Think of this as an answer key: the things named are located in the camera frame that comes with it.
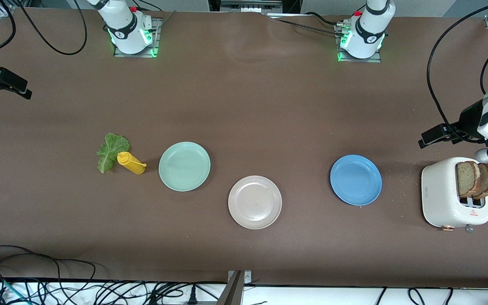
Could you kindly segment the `green lettuce leaf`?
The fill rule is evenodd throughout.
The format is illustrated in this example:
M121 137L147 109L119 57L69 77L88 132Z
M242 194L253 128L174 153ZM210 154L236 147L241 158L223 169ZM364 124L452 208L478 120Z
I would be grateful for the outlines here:
M108 133L105 135L104 140L105 142L96 152L96 155L99 157L97 169L101 174L114 167L119 153L130 150L130 143L124 136Z

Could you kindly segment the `beige plate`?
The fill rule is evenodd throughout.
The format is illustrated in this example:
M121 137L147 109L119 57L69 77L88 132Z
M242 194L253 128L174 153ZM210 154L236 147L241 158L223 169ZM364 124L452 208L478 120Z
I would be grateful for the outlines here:
M271 226L283 206L279 188L269 178L252 175L233 185L228 196L228 209L233 220L250 230Z

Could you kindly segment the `yellow mustard squeeze bottle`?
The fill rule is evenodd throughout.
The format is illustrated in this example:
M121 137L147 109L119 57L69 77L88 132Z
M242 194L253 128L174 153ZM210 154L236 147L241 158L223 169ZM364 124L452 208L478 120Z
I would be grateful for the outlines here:
M145 169L147 167L146 164L139 161L128 151L122 151L118 153L117 162L118 164L124 166L124 168L127 168L128 170L130 170L136 175L143 174L143 172L145 172Z

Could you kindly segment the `metal frame bracket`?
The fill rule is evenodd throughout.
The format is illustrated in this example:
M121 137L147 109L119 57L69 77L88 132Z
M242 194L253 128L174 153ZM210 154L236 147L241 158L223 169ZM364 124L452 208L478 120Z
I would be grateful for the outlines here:
M222 12L283 13L282 0L219 0Z

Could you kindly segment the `mint green plate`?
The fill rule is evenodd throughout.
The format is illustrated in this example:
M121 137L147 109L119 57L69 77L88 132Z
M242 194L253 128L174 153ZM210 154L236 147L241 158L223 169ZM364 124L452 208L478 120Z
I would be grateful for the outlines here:
M161 181L174 191L192 191L206 181L211 172L211 158L201 145L182 141L161 155L158 165Z

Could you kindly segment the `aluminium extrusion post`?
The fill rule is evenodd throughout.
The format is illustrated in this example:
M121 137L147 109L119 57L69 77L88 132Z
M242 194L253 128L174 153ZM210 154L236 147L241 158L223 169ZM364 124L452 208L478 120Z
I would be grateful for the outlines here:
M216 305L242 305L244 285L252 281L251 270L229 272L229 280Z

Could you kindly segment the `blue plate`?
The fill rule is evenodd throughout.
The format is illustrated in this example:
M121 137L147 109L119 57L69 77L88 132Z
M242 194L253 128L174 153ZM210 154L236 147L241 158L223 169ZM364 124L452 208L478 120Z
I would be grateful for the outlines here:
M361 155L345 155L334 162L329 173L331 189L351 206L366 206L382 191L382 176L377 166Z

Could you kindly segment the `white toaster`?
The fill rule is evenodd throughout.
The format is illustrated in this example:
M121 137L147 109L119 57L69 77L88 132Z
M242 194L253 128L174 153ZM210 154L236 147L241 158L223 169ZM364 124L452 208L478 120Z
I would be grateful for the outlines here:
M429 224L440 230L463 227L471 233L475 226L488 222L488 197L474 200L459 195L456 166L475 163L470 158L448 158L422 170L421 206Z

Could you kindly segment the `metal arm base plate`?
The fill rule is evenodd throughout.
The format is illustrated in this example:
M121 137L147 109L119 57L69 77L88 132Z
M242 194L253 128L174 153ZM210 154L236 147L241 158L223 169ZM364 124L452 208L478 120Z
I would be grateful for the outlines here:
M373 43L368 43L357 32L350 28L349 23L337 23L335 26L337 34L337 60L339 62L362 62L380 63L380 48L385 35L380 37L372 36Z
M161 26L163 25L162 18L152 18L151 29L144 31L144 36L146 37L149 44L147 47L139 53L136 54L125 54L122 53L114 45L114 57L118 58L156 58L159 51L159 43L161 39Z

